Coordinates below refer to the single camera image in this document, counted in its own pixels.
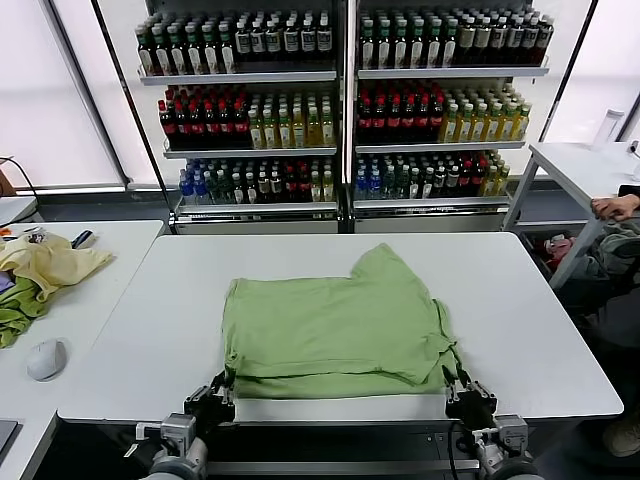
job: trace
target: white table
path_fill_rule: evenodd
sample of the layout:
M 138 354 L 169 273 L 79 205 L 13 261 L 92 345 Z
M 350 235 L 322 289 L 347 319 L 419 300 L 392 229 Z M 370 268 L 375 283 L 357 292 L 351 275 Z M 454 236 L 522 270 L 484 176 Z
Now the white table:
M 14 232 L 35 224 L 12 225 Z M 46 452 L 56 427 L 56 410 L 69 393 L 78 371 L 118 299 L 152 243 L 164 230 L 162 221 L 73 222 L 38 224 L 73 240 L 83 230 L 97 235 L 93 248 L 108 250 L 114 259 L 82 283 L 57 292 L 46 316 L 36 320 L 16 343 L 0 350 L 0 418 L 17 420 L 22 430 L 0 464 L 0 479 L 31 478 Z M 31 347 L 50 338 L 61 339 L 68 364 L 49 382 L 36 382 L 26 372 Z
M 510 233 L 176 236 L 158 239 L 58 410 L 69 421 L 160 421 L 222 370 L 220 324 L 236 277 L 346 276 L 388 243 L 444 301 L 471 375 L 500 413 L 615 415 L 623 405 L 517 237 Z M 389 348 L 401 348 L 389 345 Z M 236 419 L 444 419 L 444 395 L 238 400 Z
M 591 201 L 617 196 L 620 185 L 640 185 L 640 182 L 632 178 L 640 159 L 627 152 L 628 146 L 629 143 L 625 142 L 610 143 L 600 150 L 592 150 L 589 145 L 580 143 L 537 143 L 529 146 L 533 155 L 504 218 L 503 230 L 511 230 L 516 225 L 525 196 L 539 167 L 544 168 L 549 177 L 587 211 L 590 219 L 551 277 L 549 284 L 553 289 L 559 289 L 571 277 L 578 260 L 606 223 L 592 213 Z

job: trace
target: green cloth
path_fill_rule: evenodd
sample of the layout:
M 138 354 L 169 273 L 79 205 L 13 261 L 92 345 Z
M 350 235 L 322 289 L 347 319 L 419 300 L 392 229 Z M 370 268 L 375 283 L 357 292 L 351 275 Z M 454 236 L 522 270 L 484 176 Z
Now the green cloth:
M 37 283 L 23 277 L 16 277 L 15 283 L 0 295 L 0 348 L 12 345 L 47 309 L 45 302 L 36 300 L 41 291 Z
M 222 328 L 240 397 L 426 393 L 455 371 L 445 306 L 386 244 L 350 278 L 233 280 Z

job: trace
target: shelf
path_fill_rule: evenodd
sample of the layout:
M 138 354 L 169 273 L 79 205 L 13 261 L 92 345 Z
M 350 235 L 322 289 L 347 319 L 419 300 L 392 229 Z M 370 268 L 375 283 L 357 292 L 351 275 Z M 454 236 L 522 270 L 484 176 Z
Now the shelf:
M 356 153 L 452 152 L 463 150 L 518 149 L 525 142 L 412 143 L 390 145 L 358 145 Z
M 491 67 L 491 68 L 416 68 L 358 70 L 360 80 L 384 80 L 403 78 L 493 78 L 493 77 L 542 77 L 549 73 L 544 67 Z
M 263 157 L 310 157 L 335 155 L 336 147 L 274 148 L 270 150 L 171 150 L 164 152 L 167 159 L 185 158 L 263 158 Z
M 335 70 L 307 69 L 300 71 L 300 66 L 294 67 L 296 71 L 281 72 L 243 72 L 243 73 L 218 73 L 215 75 L 170 75 L 148 77 L 138 71 L 140 81 L 145 86 L 165 85 L 213 85 L 233 83 L 291 83 L 291 82 L 331 82 L 336 79 Z

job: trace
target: yellow cloth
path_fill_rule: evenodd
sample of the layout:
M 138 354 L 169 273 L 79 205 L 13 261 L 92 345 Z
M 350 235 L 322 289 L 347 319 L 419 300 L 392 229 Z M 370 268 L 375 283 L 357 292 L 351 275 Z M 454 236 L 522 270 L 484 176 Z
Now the yellow cloth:
M 111 253 L 83 248 L 73 250 L 66 239 L 46 232 L 41 243 L 29 243 L 30 234 L 0 242 L 0 271 L 33 280 L 42 289 L 39 302 L 66 285 L 80 283 L 111 259 Z

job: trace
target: person's hand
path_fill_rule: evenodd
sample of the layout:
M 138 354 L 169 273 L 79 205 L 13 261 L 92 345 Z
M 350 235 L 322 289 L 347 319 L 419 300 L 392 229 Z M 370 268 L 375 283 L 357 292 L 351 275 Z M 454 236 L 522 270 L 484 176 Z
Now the person's hand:
M 600 198 L 591 202 L 591 208 L 596 217 L 601 220 L 612 218 L 616 222 L 623 222 L 633 216 L 633 211 L 640 207 L 640 197 L 625 195 L 618 198 Z

